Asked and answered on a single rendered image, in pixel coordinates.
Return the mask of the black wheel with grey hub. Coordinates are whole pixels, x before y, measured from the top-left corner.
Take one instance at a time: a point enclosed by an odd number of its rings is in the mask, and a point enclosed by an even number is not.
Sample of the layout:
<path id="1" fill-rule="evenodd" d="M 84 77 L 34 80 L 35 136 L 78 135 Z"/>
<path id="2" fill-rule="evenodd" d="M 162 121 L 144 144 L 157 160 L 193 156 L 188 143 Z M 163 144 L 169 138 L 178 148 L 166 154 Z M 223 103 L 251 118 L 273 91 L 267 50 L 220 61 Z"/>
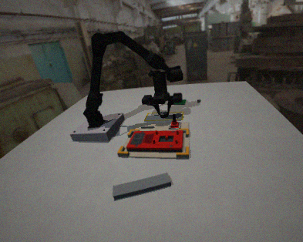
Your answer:
<path id="1" fill-rule="evenodd" d="M 168 117 L 168 113 L 166 111 L 160 113 L 160 118 L 167 118 L 167 117 Z"/>

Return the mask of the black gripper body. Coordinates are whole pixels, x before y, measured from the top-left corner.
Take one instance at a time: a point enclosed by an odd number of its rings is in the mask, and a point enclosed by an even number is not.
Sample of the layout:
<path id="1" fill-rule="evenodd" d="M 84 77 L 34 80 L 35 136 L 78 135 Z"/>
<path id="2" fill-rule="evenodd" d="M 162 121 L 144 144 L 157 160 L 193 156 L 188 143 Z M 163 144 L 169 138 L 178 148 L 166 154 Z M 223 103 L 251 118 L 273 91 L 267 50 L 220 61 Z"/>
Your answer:
<path id="1" fill-rule="evenodd" d="M 167 84 L 161 85 L 161 86 L 154 86 L 154 91 L 161 91 L 167 89 Z M 183 101 L 183 95 L 181 92 L 174 93 L 173 96 L 170 96 L 170 100 L 168 100 L 169 103 L 181 103 Z M 152 95 L 145 95 L 142 98 L 142 104 L 155 104 Z"/>

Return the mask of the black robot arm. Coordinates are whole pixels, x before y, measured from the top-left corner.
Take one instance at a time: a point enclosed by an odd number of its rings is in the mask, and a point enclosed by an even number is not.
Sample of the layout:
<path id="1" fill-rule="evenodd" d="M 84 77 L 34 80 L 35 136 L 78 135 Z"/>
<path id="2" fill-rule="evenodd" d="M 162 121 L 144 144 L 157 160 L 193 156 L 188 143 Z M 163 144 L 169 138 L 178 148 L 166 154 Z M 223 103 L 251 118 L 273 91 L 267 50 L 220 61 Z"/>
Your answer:
<path id="1" fill-rule="evenodd" d="M 87 123 L 89 124 L 88 129 L 101 127 L 101 125 L 105 122 L 98 109 L 102 103 L 103 96 L 103 94 L 99 91 L 99 85 L 103 65 L 103 55 L 106 51 L 107 45 L 121 42 L 129 49 L 140 55 L 140 57 L 144 58 L 151 67 L 165 70 L 164 72 L 161 72 L 160 70 L 150 70 L 148 73 L 149 77 L 153 77 L 153 84 L 155 86 L 165 86 L 167 81 L 177 82 L 183 80 L 183 73 L 180 66 L 169 68 L 166 65 L 163 57 L 154 52 L 146 50 L 141 44 L 131 39 L 122 31 L 104 34 L 97 32 L 92 36 L 91 41 L 93 51 L 93 67 L 91 72 L 90 91 L 86 100 L 86 109 L 83 112 L 83 115 L 87 118 Z M 165 104 L 167 100 L 170 100 L 170 94 L 167 92 L 166 88 L 165 90 L 161 91 L 156 90 L 153 100 L 156 105 Z"/>

